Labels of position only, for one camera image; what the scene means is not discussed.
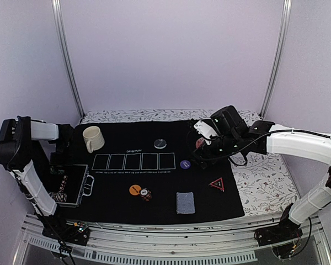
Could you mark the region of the purple small blind button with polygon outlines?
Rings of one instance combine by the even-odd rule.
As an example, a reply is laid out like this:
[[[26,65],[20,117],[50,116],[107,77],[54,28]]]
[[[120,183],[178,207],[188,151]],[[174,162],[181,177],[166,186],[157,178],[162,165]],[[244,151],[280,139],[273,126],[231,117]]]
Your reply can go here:
[[[188,161],[188,160],[182,160],[182,161],[180,162],[180,167],[181,167],[182,169],[189,169],[189,168],[191,167],[191,162]]]

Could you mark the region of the black round dealer button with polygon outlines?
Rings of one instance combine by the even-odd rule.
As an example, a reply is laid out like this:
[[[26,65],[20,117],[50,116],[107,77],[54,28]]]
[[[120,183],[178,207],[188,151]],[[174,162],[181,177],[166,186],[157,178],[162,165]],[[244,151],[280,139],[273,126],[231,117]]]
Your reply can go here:
[[[156,139],[153,145],[156,149],[164,149],[167,146],[167,142],[164,139]]]

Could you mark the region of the orange big blind button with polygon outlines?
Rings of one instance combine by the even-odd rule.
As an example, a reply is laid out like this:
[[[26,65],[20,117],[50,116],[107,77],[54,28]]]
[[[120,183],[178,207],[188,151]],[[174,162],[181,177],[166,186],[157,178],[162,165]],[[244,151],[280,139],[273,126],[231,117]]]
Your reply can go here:
[[[133,196],[138,196],[140,195],[142,188],[138,185],[138,184],[133,184],[130,188],[129,188],[129,192],[131,195]]]

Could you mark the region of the blue playing card deck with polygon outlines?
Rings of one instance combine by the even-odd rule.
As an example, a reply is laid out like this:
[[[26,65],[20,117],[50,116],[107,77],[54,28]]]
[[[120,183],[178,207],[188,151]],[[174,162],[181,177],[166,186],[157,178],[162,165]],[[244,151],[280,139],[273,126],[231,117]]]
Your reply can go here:
[[[195,203],[193,192],[176,194],[177,214],[195,214]]]

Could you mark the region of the red black chip stack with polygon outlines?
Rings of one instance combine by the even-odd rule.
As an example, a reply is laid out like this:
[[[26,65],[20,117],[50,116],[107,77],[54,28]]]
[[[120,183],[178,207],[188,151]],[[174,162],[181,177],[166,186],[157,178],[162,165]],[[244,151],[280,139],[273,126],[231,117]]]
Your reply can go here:
[[[146,188],[140,190],[140,196],[146,202],[148,202],[152,199],[151,191]]]

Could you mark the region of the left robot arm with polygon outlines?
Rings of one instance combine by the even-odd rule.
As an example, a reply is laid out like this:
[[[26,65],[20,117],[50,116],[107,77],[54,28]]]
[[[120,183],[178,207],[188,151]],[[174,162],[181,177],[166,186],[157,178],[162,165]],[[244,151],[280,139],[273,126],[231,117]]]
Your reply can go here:
[[[0,129],[0,165],[17,181],[28,201],[41,216],[54,216],[57,203],[47,192],[42,179],[50,173],[50,161],[42,141],[54,144],[58,159],[72,142],[70,124],[46,123],[29,116],[3,121]]]

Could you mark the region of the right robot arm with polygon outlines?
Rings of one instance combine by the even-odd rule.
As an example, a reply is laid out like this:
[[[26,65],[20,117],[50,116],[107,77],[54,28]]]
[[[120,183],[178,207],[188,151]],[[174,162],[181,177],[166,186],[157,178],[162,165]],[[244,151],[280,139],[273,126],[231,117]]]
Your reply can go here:
[[[287,240],[311,215],[331,203],[331,134],[294,129],[270,121],[258,120],[248,126],[232,105],[193,125],[204,143],[192,152],[203,168],[222,159],[241,154],[281,154],[302,157],[328,165],[323,179],[301,199],[288,206],[274,229],[274,236]]]

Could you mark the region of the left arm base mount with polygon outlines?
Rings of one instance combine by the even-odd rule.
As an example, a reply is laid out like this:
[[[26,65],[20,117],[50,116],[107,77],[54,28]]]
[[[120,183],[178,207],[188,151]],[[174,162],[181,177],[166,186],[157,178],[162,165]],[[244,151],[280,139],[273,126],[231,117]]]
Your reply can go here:
[[[86,246],[89,240],[89,226],[83,222],[74,222],[73,224],[59,223],[52,219],[41,219],[44,226],[42,234],[51,239],[76,245]]]

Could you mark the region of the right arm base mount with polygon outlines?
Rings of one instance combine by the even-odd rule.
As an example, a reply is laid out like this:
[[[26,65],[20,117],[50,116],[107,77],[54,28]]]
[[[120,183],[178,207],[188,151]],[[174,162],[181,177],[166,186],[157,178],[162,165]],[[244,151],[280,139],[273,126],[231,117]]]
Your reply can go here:
[[[273,254],[279,259],[288,259],[294,256],[301,242],[302,235],[303,232],[300,225],[292,222],[288,213],[283,213],[277,225],[259,228],[254,232],[254,238],[259,246],[293,240],[292,243],[273,247]]]

